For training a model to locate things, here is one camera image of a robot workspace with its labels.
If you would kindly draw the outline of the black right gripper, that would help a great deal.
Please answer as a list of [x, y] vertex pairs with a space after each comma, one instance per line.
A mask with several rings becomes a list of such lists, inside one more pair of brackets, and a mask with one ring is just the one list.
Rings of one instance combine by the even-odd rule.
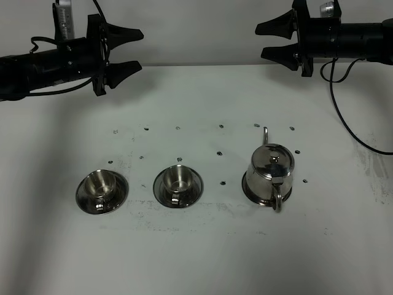
[[292, 8], [293, 10], [277, 18], [259, 23], [255, 29], [255, 34], [258, 36], [278, 36], [291, 39], [295, 31], [294, 23], [296, 20], [298, 44], [282, 47], [265, 47], [262, 50], [261, 58], [296, 71], [298, 69], [298, 60], [295, 55], [298, 53], [302, 66], [302, 77], [311, 77], [313, 75], [313, 58], [309, 57], [306, 51], [307, 25], [311, 17], [306, 0], [294, 0]]

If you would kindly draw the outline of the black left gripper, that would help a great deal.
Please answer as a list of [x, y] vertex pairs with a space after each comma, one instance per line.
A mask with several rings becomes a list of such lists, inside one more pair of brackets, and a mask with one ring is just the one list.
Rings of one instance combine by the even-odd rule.
[[88, 15], [86, 38], [88, 49], [90, 50], [88, 74], [91, 78], [93, 91], [96, 96], [106, 94], [104, 88], [104, 70], [105, 84], [111, 89], [116, 88], [125, 79], [142, 70], [142, 66], [138, 61], [111, 63], [107, 66], [107, 56], [109, 53], [107, 43], [126, 44], [140, 41], [144, 38], [140, 29], [107, 24], [99, 14], [91, 14]]

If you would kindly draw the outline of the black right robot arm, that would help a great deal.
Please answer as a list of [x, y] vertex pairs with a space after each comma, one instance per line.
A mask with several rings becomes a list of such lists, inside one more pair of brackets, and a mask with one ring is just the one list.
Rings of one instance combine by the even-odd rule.
[[300, 69], [303, 77], [313, 74], [316, 58], [352, 58], [392, 64], [392, 20], [381, 23], [342, 23], [338, 1], [320, 8], [320, 17], [309, 14], [306, 1], [297, 0], [285, 14], [259, 23], [258, 36], [277, 36], [297, 42], [282, 47], [265, 47], [261, 57], [292, 71]]

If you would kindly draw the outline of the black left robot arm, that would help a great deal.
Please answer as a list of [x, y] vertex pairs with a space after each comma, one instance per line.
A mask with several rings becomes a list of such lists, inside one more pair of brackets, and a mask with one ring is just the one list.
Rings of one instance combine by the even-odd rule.
[[138, 61], [110, 63], [110, 51], [143, 37], [141, 30], [107, 24], [98, 14], [88, 16], [86, 37], [32, 37], [30, 53], [1, 58], [1, 99], [39, 96], [39, 89], [81, 79], [96, 96], [105, 95], [106, 87], [114, 89], [142, 69]]

